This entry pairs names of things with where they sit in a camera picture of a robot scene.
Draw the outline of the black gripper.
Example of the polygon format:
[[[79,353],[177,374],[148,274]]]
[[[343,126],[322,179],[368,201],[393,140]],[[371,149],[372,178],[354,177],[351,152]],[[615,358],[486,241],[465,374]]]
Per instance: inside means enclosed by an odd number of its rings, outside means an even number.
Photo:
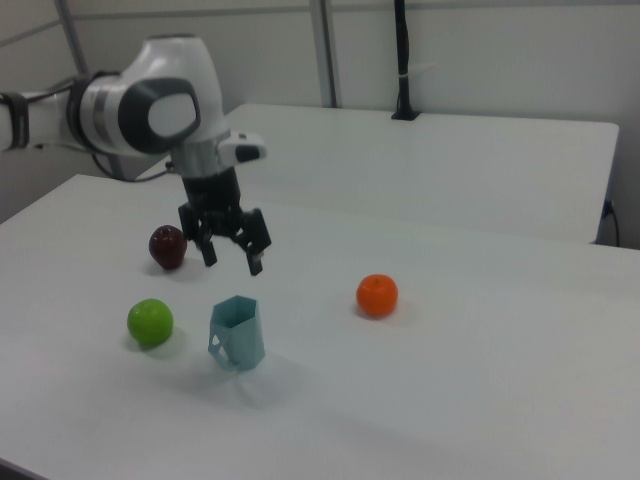
[[[262,257],[271,237],[260,209],[243,212],[234,168],[206,178],[183,178],[187,202],[178,208],[184,238],[201,252],[206,267],[217,262],[211,236],[234,236],[245,252],[252,276],[263,271]]]

